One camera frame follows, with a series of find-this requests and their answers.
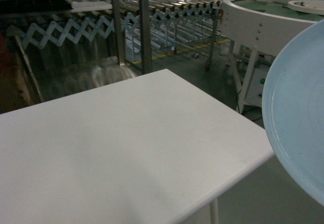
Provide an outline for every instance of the white table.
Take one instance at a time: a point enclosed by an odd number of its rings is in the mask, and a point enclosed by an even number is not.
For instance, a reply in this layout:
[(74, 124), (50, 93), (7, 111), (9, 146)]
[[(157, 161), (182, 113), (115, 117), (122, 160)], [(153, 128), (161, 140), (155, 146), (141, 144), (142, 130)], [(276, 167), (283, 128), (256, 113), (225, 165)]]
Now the white table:
[(167, 70), (0, 115), (0, 136), (6, 224), (178, 223), (273, 155)]

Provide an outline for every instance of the control box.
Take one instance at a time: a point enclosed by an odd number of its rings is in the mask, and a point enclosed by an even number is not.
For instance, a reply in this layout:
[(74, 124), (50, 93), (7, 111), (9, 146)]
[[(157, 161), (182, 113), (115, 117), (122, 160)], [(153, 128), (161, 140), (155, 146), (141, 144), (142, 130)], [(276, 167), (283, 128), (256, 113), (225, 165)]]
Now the control box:
[(248, 104), (258, 107), (262, 106), (263, 86), (269, 68), (269, 66), (259, 64), (258, 67), (254, 69), (247, 97), (245, 100)]

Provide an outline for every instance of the metal pole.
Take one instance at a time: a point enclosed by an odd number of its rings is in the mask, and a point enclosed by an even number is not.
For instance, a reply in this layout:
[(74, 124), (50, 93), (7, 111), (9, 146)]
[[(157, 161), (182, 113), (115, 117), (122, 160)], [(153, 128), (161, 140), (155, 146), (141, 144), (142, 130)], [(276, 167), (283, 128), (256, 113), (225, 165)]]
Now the metal pole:
[(177, 24), (174, 24), (174, 40), (173, 40), (173, 53), (177, 53)]
[(135, 55), (134, 55), (134, 50), (135, 50), (135, 47), (134, 47), (134, 31), (132, 31), (132, 60), (135, 61)]
[(211, 210), (211, 224), (219, 224), (217, 198), (210, 203), (210, 210)]
[(120, 65), (125, 64), (125, 49), (122, 34), (122, 23), (120, 17), (119, 0), (111, 0), (113, 10), (113, 22), (115, 27), (115, 42), (117, 47), (117, 57)]
[(213, 57), (213, 50), (214, 50), (214, 42), (215, 42), (215, 38), (216, 38), (216, 32), (217, 32), (217, 26), (218, 26), (218, 16), (219, 16), (219, 10), (216, 10), (216, 15), (215, 15), (215, 19), (213, 19), (213, 32), (212, 32), (212, 36), (211, 36), (211, 46), (209, 49), (209, 56), (207, 59), (207, 63), (206, 63), (206, 71), (209, 70), (211, 63), (212, 63), (212, 57)]
[(142, 73), (152, 72), (151, 36), (148, 0), (140, 0)]
[(44, 100), (44, 98), (43, 98), (43, 95), (42, 95), (42, 93), (41, 93), (41, 90), (39, 89), (38, 81), (37, 81), (37, 79), (36, 79), (36, 77), (35, 77), (35, 75), (34, 75), (34, 73), (33, 73), (33, 71), (32, 71), (32, 68), (31, 68), (31, 65), (30, 65), (30, 62), (29, 62), (29, 58), (28, 58), (28, 56), (27, 56), (26, 53), (25, 53), (25, 50), (24, 50), (24, 48), (23, 48), (23, 45), (22, 45), (22, 42), (21, 42), (21, 39), (20, 39), (19, 36), (15, 36), (15, 42), (16, 42), (16, 45), (18, 46), (18, 49), (19, 49), (20, 55), (21, 55), (21, 57), (22, 57), (24, 63), (25, 63), (26, 66), (27, 66), (28, 72), (29, 72), (29, 74), (30, 74), (30, 76), (31, 76), (31, 79), (32, 79), (32, 81), (33, 81), (33, 83), (34, 83), (34, 86), (35, 86), (35, 88), (36, 88), (36, 90), (37, 90), (37, 93), (38, 93), (38, 96), (39, 96), (40, 102), (41, 102), (41, 103), (42, 103), (42, 102), (45, 102), (45, 100)]
[(196, 34), (196, 23), (197, 23), (197, 21), (195, 20), (194, 23), (193, 23), (192, 40), (194, 40), (194, 36)]
[(166, 26), (166, 47), (168, 47), (168, 27)]

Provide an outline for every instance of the metal rack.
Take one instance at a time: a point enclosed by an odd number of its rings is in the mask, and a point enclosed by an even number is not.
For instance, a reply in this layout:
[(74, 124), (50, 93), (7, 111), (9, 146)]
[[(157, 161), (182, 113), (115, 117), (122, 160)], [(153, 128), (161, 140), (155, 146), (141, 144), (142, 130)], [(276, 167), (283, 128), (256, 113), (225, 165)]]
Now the metal rack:
[[(151, 46), (153, 49), (173, 47), (177, 44), (193, 40), (208, 40), (212, 34), (214, 9), (216, 2), (206, 6), (198, 5), (189, 8), (166, 9), (164, 12), (155, 10), (150, 16)], [(132, 51), (132, 60), (140, 53), (139, 16), (128, 12), (121, 21), (122, 31), (126, 31), (126, 45)], [(6, 27), (8, 22), (1, 21)], [(60, 47), (66, 40), (78, 44), (87, 39), (93, 41), (96, 36), (103, 39), (114, 32), (114, 22), (111, 14), (106, 11), (95, 11), (77, 14), (54, 14), (51, 16), (35, 16), (16, 18), (16, 25), (10, 25), (7, 34), (19, 35), (25, 50), (30, 44), (44, 49), (51, 42)]]
[(40, 102), (136, 75), (118, 65), (114, 22), (106, 11), (1, 18)]
[[(151, 46), (153, 49), (171, 47), (176, 53), (178, 44), (206, 39), (212, 35), (216, 10), (222, 0), (149, 0)], [(138, 2), (121, 5), (125, 12), (127, 46), (132, 58), (140, 52)]]

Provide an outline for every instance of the gray floor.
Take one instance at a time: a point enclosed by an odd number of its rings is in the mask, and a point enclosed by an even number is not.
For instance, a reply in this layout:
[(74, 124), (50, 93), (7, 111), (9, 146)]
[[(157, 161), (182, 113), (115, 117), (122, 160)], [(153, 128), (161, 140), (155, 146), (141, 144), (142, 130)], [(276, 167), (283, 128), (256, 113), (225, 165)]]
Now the gray floor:
[[(207, 53), (208, 47), (199, 50)], [(196, 57), (196, 53), (184, 48), (179, 47), (176, 55), (170, 55), (171, 51), (167, 50), (153, 52), (153, 70), (167, 68), (234, 110), (236, 90), (231, 68), (226, 65), (227, 51), (228, 42), (220, 44), (220, 51), (215, 46), (208, 72), (205, 71), (207, 58)], [(245, 111), (247, 118), (263, 127), (260, 108), (246, 107)], [(324, 207), (290, 178), (276, 157), (223, 194), (219, 198), (219, 212), (220, 224), (324, 223)], [(184, 222), (194, 223), (210, 223), (208, 206)]]

